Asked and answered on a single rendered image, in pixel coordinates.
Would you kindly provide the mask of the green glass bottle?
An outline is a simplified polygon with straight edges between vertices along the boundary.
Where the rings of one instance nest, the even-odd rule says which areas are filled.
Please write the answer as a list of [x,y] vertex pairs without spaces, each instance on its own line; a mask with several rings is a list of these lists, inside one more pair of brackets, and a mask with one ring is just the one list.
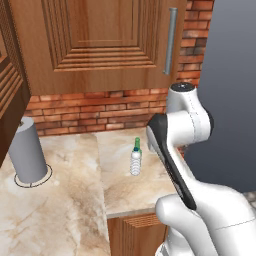
[[136,148],[138,149],[138,151],[139,151],[140,154],[142,155],[142,150],[141,150],[141,147],[140,147],[140,137],[136,137],[136,138],[135,138],[134,150],[135,150]]

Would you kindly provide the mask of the clear plastic water bottle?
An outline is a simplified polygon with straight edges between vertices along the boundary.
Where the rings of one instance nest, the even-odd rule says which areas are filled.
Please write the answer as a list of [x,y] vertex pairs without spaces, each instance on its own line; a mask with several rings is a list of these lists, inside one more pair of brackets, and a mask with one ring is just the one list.
[[141,152],[137,147],[135,147],[131,153],[130,173],[134,176],[137,176],[140,174],[140,168],[141,168]]

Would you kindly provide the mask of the grey paper towel roll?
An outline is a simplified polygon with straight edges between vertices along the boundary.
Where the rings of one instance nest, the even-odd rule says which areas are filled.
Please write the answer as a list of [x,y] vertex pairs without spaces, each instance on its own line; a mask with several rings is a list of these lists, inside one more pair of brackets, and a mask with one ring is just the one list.
[[49,180],[47,173],[51,166],[45,161],[36,126],[31,117],[21,118],[8,154],[16,171],[14,179],[19,179],[23,183],[23,188],[37,187]]

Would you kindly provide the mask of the dark wooden side cupboard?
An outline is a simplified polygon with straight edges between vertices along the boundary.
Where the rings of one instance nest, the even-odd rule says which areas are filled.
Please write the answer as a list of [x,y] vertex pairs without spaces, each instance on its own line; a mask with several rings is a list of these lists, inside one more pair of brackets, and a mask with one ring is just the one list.
[[0,167],[30,97],[10,0],[0,0]]

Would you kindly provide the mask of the wooden wall cupboard door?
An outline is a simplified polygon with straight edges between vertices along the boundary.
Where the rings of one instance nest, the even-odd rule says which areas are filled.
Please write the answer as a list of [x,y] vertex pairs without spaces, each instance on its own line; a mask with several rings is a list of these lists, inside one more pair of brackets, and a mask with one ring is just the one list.
[[[187,0],[10,0],[34,95],[166,88],[177,79]],[[165,75],[170,8],[178,9]]]

